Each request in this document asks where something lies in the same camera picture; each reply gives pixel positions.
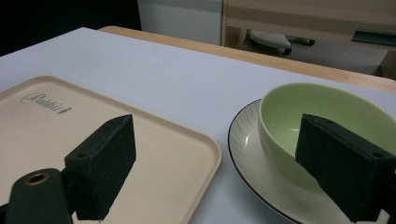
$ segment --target light green bowl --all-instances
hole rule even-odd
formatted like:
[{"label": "light green bowl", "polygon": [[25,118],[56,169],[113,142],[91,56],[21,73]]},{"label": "light green bowl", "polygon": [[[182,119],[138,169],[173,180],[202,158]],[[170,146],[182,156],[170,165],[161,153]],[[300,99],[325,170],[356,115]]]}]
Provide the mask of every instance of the light green bowl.
[{"label": "light green bowl", "polygon": [[294,160],[303,114],[330,119],[396,155],[396,122],[385,111],[347,91],[312,83],[277,87],[261,99],[259,134],[265,156],[285,178],[318,190],[316,180]]}]

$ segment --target white tabletop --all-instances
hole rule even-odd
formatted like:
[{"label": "white tabletop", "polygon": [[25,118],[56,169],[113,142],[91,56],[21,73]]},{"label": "white tabletop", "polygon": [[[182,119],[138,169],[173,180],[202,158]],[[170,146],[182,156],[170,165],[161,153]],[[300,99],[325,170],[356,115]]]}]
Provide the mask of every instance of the white tabletop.
[{"label": "white tabletop", "polygon": [[85,28],[0,57],[0,91],[45,75],[140,107],[219,143],[220,168],[191,223],[289,223],[247,187],[228,151],[234,116],[272,88],[323,83],[354,92],[396,118],[392,93]]}]

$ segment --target bowl rim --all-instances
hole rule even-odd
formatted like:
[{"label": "bowl rim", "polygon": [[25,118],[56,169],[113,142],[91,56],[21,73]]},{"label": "bowl rim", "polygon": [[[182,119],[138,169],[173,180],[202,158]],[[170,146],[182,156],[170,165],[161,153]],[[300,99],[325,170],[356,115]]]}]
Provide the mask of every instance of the bowl rim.
[{"label": "bowl rim", "polygon": [[293,82],[293,83],[287,83],[287,84],[276,86],[276,87],[272,88],[271,90],[269,90],[268,92],[266,92],[264,94],[264,96],[260,99],[260,105],[259,105],[259,120],[260,120],[260,123],[259,123],[259,125],[260,125],[260,128],[264,129],[264,131],[267,133],[267,135],[270,137],[270,139],[276,144],[276,146],[279,147],[281,149],[281,151],[285,152],[288,156],[291,156],[292,159],[295,159],[295,155],[292,155],[284,147],[282,147],[275,140],[275,138],[271,135],[271,133],[268,131],[266,125],[264,124],[264,121],[262,119],[262,105],[263,105],[264,100],[267,99],[267,97],[270,94],[272,94],[273,92],[278,91],[278,90],[283,89],[283,88],[288,88],[290,86],[302,86],[302,85],[310,86],[310,87],[320,87],[320,88],[324,88],[324,89],[331,90],[331,91],[339,91],[339,92],[341,92],[343,94],[346,94],[346,95],[349,95],[351,97],[357,98],[357,99],[363,101],[364,103],[366,103],[368,105],[371,105],[371,106],[375,107],[376,109],[380,110],[386,117],[388,117],[388,119],[392,120],[396,124],[396,119],[394,119],[383,108],[379,107],[378,105],[374,104],[373,102],[371,102],[369,100],[364,99],[363,97],[361,97],[361,96],[359,96],[359,95],[357,95],[355,93],[343,90],[341,88],[337,88],[337,87],[334,87],[334,86],[329,86],[329,85],[326,85],[326,84],[313,83],[313,82]]}]

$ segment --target embossed logo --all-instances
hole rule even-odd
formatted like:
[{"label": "embossed logo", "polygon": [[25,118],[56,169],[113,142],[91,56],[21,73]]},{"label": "embossed logo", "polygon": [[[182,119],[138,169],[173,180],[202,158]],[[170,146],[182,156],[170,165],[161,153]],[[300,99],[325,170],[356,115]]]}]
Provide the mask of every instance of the embossed logo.
[{"label": "embossed logo", "polygon": [[50,99],[44,93],[33,93],[21,98],[21,104],[28,105],[31,103],[40,105],[57,114],[63,114],[72,109],[70,106],[64,106],[62,103]]}]

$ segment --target white wall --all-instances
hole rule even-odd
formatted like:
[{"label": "white wall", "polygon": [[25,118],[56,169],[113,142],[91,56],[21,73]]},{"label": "white wall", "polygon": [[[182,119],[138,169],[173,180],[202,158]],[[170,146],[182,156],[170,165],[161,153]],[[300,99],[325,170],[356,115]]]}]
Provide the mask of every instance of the white wall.
[{"label": "white wall", "polygon": [[220,44],[221,0],[137,0],[142,30]]}]

